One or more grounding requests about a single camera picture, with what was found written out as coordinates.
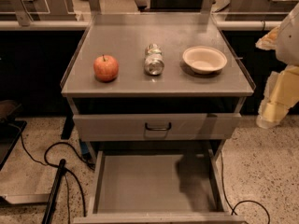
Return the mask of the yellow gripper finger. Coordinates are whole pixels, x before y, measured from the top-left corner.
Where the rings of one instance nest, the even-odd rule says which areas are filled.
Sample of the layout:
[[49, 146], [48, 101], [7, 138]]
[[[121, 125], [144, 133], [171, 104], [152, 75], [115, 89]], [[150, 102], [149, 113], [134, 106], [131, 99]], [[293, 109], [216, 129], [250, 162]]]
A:
[[275, 49], [277, 46], [277, 37], [278, 37], [279, 27], [273, 28], [266, 35], [261, 37], [255, 44], [258, 49], [270, 50]]
[[299, 67], [288, 65], [267, 79], [256, 124], [270, 129], [278, 126], [289, 110], [299, 102]]

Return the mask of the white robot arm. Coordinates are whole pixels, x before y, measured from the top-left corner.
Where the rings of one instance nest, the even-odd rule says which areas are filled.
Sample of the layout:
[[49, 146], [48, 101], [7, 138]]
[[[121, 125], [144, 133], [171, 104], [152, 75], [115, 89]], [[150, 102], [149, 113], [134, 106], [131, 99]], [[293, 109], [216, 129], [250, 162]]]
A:
[[299, 103], [299, 5], [280, 26], [272, 29], [256, 43], [258, 49], [273, 49], [276, 58], [286, 64], [281, 72], [267, 79], [256, 124], [264, 129], [278, 126]]

